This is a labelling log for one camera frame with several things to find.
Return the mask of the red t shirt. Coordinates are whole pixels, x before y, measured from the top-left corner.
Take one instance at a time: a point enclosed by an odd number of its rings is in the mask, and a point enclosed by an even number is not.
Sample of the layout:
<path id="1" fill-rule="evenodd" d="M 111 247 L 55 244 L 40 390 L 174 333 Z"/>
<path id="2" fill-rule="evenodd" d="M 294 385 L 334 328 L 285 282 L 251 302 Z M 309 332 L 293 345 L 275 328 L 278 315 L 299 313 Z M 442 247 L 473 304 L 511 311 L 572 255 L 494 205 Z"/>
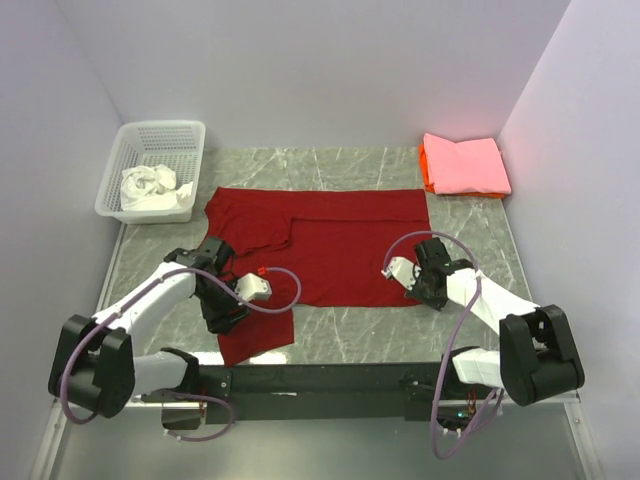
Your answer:
<path id="1" fill-rule="evenodd" d="M 238 276 L 262 273 L 264 307 L 409 307 L 381 270 L 401 236 L 430 227 L 420 189 L 278 191 L 219 187 L 205 207 L 207 233 L 235 251 Z"/>

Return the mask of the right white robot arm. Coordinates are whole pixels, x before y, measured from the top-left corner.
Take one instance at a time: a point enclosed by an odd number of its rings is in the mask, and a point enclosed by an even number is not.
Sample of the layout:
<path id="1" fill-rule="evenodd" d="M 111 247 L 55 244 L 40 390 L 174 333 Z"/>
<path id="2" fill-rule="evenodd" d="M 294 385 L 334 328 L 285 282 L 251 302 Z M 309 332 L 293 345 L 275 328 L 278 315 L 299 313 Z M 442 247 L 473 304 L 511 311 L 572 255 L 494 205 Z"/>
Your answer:
<path id="1" fill-rule="evenodd" d="M 586 375 L 566 313 L 525 300 L 487 277 L 470 252 L 454 260 L 438 238 L 414 247 L 414 261 L 389 259 L 386 275 L 408 298 L 434 310 L 455 303 L 499 337 L 495 350 L 453 349 L 442 356 L 439 387 L 460 399 L 474 385 L 501 390 L 520 406 L 582 388 Z"/>

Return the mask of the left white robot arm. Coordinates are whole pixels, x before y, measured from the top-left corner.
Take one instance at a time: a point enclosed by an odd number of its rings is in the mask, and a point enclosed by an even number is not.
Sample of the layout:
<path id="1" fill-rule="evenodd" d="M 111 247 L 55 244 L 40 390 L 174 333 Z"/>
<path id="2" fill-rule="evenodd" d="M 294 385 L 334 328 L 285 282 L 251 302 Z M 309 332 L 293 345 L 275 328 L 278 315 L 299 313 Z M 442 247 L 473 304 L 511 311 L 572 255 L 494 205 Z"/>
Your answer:
<path id="1" fill-rule="evenodd" d="M 71 316 L 62 326 L 48 391 L 91 417 L 112 418 L 137 395 L 165 389 L 176 401 L 193 399 L 200 388 L 194 355 L 164 347 L 137 357 L 153 327 L 179 303 L 196 297 L 209 333 L 226 335 L 249 314 L 238 278 L 229 270 L 233 248 L 216 237 L 196 249 L 176 248 L 141 285 L 111 307 Z"/>

